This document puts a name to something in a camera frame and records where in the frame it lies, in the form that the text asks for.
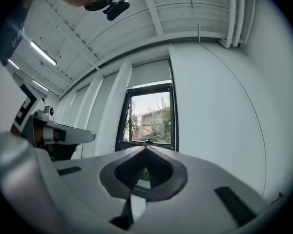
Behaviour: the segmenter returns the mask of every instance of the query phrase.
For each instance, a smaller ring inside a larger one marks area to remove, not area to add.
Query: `window frame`
[[[171,131],[170,131],[170,144],[162,144],[162,143],[154,143],[153,146],[159,146],[163,148],[167,148],[173,151],[177,151],[176,148],[176,114],[175,114],[175,100],[174,100],[174,91],[173,91],[173,84],[172,83],[165,83],[160,85],[153,85],[148,87],[141,87],[141,88],[135,88],[135,89],[128,89],[125,97],[125,101],[123,104],[122,114],[120,117],[120,123],[118,127],[117,132],[117,138],[116,138],[116,145],[115,145],[115,151],[120,151],[122,148],[126,147],[130,148],[132,146],[145,146],[146,143],[139,142],[139,141],[130,141],[132,139],[132,122],[131,122],[131,116],[129,117],[129,141],[124,141],[122,138],[124,137],[124,130],[126,127],[126,120],[127,120],[127,114],[131,115],[131,109],[129,107],[129,104],[131,105],[132,97],[135,96],[143,96],[143,95],[149,95],[149,94],[158,94],[158,93],[165,93],[169,92],[170,96],[170,119],[171,119]]]

